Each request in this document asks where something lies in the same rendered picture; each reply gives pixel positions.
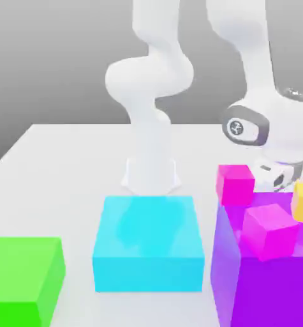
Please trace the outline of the large green box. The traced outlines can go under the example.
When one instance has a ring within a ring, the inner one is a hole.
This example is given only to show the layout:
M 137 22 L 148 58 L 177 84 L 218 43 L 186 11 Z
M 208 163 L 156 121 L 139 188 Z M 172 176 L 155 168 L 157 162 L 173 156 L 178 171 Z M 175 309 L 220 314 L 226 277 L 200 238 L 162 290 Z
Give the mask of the large green box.
M 58 237 L 0 237 L 0 327 L 50 327 L 66 266 Z

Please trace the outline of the small magenta cube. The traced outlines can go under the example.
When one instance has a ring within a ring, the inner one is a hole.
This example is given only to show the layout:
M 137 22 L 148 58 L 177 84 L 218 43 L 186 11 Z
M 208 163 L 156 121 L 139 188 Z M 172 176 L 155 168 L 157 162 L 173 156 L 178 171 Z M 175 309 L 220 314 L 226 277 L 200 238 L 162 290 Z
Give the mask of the small magenta cube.
M 255 177 L 247 165 L 218 165 L 216 193 L 222 206 L 247 206 L 253 200 Z

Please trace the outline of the large cyan box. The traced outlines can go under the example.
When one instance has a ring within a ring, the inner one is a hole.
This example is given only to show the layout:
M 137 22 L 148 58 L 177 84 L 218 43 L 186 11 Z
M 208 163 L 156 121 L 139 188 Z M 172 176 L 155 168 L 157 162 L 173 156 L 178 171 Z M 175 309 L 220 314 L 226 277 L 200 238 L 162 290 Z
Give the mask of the large cyan box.
M 191 196 L 105 198 L 92 255 L 97 292 L 200 292 L 204 264 Z

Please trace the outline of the large purple box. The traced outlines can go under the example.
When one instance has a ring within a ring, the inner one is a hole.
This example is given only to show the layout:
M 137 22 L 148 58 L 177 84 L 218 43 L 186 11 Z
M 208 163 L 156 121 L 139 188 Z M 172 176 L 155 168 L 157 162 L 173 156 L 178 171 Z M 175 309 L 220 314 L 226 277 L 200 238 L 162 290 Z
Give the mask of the large purple box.
M 211 286 L 220 327 L 303 327 L 303 224 L 294 253 L 259 261 L 240 240 L 244 206 L 218 206 Z

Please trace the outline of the small pink cube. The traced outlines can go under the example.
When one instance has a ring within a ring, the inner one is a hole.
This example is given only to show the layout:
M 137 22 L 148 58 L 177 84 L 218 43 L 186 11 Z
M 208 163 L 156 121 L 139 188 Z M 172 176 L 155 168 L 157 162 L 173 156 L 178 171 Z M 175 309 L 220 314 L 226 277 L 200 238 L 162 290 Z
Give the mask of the small pink cube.
M 243 240 L 260 261 L 293 254 L 300 224 L 280 205 L 269 204 L 245 210 Z

